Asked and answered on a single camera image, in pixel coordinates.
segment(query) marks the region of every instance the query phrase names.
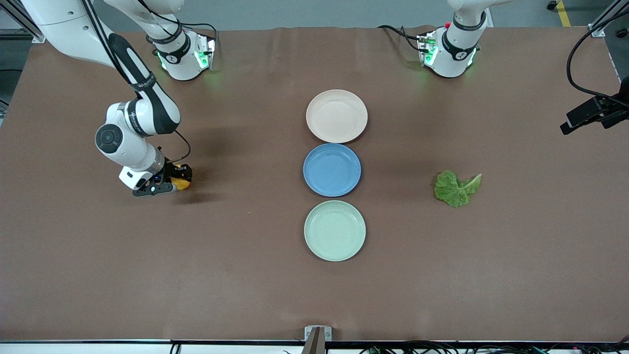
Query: plate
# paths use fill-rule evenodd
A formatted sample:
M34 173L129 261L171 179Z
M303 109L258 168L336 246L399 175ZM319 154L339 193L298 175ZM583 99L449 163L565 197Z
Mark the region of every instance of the plate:
M319 145L304 161L306 184L324 197L340 197L351 192L358 185L360 172L358 156L341 144Z
M306 244L317 257L345 261L360 251L367 228L353 205L340 200L323 202L308 214L304 225Z
M310 101L306 122L310 131L325 142L348 142L365 130L367 107L355 94L331 89Z

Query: gray floor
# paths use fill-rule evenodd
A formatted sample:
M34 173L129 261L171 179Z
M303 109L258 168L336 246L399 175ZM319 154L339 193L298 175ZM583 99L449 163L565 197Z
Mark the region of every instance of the gray floor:
M611 0L564 0L573 26L586 25ZM547 0L515 0L493 7L495 26L561 26L555 11L546 9ZM102 0L96 10L114 31L138 31L139 27ZM277 27L336 26L376 27L441 25L452 19L446 0L187 0L177 15L184 22L209 22L219 30L264 30ZM0 28L6 28L6 15L0 11ZM606 41L621 77L629 76L629 37L618 39L616 29L626 28L629 16L608 28ZM24 66L28 41L0 40L0 69ZM0 98L11 100L18 72L0 72Z

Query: yellow floor tape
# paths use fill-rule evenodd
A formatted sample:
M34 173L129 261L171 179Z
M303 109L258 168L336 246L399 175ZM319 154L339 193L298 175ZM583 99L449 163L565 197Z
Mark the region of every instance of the yellow floor tape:
M565 12L564 2L559 1L556 8L557 13L559 14L559 19L561 20L561 25L564 27L570 27L570 19L568 18L568 13Z

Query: yellow object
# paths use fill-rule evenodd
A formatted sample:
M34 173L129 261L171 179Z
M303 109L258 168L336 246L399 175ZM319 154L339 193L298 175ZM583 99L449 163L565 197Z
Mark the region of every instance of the yellow object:
M561 20L561 25L564 27L570 27L570 19L568 19L568 13L565 12L565 6L563 0L557 3L557 13L559 14L559 19Z
M184 190L190 186L190 182L179 178L171 178L170 182L177 187L177 190Z

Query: blue plate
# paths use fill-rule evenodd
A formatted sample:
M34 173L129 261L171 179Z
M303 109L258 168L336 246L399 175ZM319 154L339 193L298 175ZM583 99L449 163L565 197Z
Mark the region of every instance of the blue plate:
M319 145L304 162L306 183L324 197L340 197L351 192L360 180L360 171L358 156L341 144Z

